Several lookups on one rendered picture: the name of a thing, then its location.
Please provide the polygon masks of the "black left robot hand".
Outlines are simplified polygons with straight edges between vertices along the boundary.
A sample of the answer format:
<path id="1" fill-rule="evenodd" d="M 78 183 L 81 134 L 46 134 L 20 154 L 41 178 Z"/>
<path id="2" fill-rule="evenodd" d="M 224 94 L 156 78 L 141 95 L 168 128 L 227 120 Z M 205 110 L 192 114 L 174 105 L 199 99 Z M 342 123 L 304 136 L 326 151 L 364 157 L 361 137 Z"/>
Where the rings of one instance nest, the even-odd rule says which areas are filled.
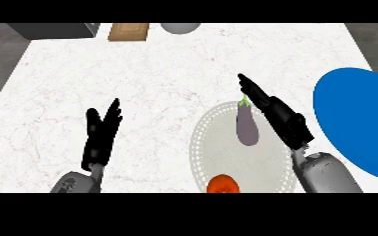
<path id="1" fill-rule="evenodd" d="M 105 117 L 100 117 L 94 108 L 85 112 L 87 141 L 84 145 L 81 168 L 90 171 L 91 164 L 108 165 L 113 139 L 122 120 L 119 99 L 115 98 L 108 108 Z"/>

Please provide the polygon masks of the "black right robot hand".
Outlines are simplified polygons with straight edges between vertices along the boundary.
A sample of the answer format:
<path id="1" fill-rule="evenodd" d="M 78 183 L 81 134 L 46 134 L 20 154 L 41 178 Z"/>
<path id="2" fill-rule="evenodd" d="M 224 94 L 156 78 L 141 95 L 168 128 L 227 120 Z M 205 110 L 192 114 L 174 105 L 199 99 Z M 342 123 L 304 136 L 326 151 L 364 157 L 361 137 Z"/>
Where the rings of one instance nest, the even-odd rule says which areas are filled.
<path id="1" fill-rule="evenodd" d="M 276 96 L 268 96 L 257 83 L 242 73 L 237 74 L 237 78 L 240 91 L 261 111 L 285 145 L 292 150 L 305 148 L 314 136 L 310 133 L 304 115 L 297 113 Z"/>

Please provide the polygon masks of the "purple eggplant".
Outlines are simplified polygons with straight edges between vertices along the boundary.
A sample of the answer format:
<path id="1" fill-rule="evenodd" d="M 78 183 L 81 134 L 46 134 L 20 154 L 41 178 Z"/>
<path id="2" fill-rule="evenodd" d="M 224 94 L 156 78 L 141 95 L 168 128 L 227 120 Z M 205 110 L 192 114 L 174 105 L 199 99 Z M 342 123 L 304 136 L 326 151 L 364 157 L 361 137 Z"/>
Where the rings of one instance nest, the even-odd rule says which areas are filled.
<path id="1" fill-rule="evenodd" d="M 258 142 L 258 128 L 251 112 L 251 103 L 246 97 L 237 102 L 236 113 L 236 135 L 240 143 L 245 146 L 252 146 Z"/>

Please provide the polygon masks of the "blue plate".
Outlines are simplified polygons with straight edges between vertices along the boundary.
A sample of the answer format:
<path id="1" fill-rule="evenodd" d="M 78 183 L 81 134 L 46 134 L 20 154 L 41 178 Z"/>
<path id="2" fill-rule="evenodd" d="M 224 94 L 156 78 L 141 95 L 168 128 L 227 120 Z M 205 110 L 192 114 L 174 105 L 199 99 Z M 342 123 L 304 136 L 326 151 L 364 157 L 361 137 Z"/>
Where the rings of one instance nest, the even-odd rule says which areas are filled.
<path id="1" fill-rule="evenodd" d="M 313 110 L 335 149 L 378 177 L 378 73 L 359 68 L 329 71 L 314 86 Z"/>

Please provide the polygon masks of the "round white placemat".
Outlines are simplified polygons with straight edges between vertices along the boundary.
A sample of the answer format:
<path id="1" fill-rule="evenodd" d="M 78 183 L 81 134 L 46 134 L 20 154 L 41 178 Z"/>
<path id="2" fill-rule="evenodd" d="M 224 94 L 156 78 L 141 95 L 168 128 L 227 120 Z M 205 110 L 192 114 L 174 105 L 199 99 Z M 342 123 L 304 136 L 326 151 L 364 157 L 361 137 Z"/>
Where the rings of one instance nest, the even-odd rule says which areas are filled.
<path id="1" fill-rule="evenodd" d="M 240 143 L 236 135 L 237 102 L 218 104 L 202 115 L 189 144 L 189 162 L 201 192 L 214 176 L 229 175 L 242 193 L 289 193 L 295 189 L 291 150 L 255 107 L 252 119 L 258 141 Z"/>

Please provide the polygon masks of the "red tomato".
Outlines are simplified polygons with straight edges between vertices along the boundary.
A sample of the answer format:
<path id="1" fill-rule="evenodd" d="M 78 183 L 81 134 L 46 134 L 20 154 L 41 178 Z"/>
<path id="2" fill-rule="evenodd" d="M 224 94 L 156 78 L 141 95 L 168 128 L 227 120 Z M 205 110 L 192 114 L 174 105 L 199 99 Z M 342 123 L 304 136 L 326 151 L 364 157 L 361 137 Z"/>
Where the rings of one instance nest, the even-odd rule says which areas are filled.
<path id="1" fill-rule="evenodd" d="M 208 193 L 237 193 L 239 185 L 235 179 L 229 175 L 220 174 L 211 178 L 206 186 L 206 192 Z"/>

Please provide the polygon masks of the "brown wooden board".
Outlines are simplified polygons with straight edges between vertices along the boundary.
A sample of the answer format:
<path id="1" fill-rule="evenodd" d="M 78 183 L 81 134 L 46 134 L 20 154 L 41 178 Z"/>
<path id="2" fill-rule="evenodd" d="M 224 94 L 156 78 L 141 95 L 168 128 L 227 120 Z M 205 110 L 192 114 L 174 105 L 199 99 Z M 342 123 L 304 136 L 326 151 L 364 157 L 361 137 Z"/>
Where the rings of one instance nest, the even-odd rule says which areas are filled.
<path id="1" fill-rule="evenodd" d="M 144 41 L 147 37 L 147 23 L 113 23 L 108 36 L 109 41 Z"/>

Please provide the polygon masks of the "dark grey appliance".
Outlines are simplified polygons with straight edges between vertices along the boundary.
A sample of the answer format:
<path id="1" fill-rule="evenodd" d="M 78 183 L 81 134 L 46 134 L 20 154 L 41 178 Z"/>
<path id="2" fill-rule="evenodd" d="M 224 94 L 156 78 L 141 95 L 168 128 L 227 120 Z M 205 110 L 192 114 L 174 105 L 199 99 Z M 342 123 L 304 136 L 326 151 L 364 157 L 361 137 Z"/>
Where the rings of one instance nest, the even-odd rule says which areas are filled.
<path id="1" fill-rule="evenodd" d="M 28 40 L 94 38 L 99 23 L 9 23 Z"/>

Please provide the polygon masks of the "grey round bowl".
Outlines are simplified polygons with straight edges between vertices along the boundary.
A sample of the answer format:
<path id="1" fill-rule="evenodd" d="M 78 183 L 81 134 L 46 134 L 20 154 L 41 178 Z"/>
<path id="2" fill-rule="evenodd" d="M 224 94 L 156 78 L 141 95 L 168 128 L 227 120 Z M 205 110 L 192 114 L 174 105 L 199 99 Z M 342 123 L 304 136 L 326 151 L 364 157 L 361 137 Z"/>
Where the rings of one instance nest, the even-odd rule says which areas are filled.
<path id="1" fill-rule="evenodd" d="M 196 30 L 199 23 L 162 23 L 161 27 L 171 34 L 187 34 Z"/>

